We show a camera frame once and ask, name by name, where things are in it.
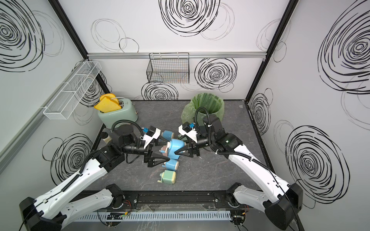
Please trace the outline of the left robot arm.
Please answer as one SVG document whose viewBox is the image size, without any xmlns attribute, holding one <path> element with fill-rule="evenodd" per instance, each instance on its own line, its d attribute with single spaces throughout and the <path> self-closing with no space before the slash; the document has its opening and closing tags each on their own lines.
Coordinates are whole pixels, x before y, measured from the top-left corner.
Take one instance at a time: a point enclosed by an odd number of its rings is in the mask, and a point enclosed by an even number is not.
<svg viewBox="0 0 370 231">
<path fill-rule="evenodd" d="M 167 141 L 160 129 L 142 128 L 130 120 L 118 120 L 111 126 L 106 146 L 90 152 L 81 167 L 55 188 L 37 198 L 27 197 L 19 207 L 21 227 L 28 231 L 60 231 L 78 218 L 96 210 L 112 207 L 121 209 L 128 204 L 123 191 L 116 184 L 106 186 L 95 194 L 77 201 L 73 199 L 96 180 L 110 173 L 126 161 L 128 155 L 143 156 L 149 167 L 169 160 L 154 154 L 158 140 Z"/>
</svg>

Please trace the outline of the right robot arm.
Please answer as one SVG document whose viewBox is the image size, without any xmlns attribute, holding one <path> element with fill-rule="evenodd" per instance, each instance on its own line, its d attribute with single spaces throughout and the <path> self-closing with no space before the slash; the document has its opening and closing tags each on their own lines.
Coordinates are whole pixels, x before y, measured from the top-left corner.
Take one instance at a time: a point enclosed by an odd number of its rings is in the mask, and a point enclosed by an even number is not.
<svg viewBox="0 0 370 231">
<path fill-rule="evenodd" d="M 199 111 L 204 111 L 202 125 L 198 124 Z M 225 131 L 221 120 L 201 107 L 195 112 L 193 123 L 185 122 L 178 132 L 188 144 L 175 151 L 180 156 L 199 155 L 201 148 L 209 147 L 216 155 L 224 156 L 241 168 L 260 188 L 252 190 L 241 184 L 231 188 L 232 199 L 265 213 L 280 230 L 287 230 L 303 206 L 303 190 L 297 183 L 288 183 L 258 160 L 247 146 L 233 133 Z"/>
</svg>

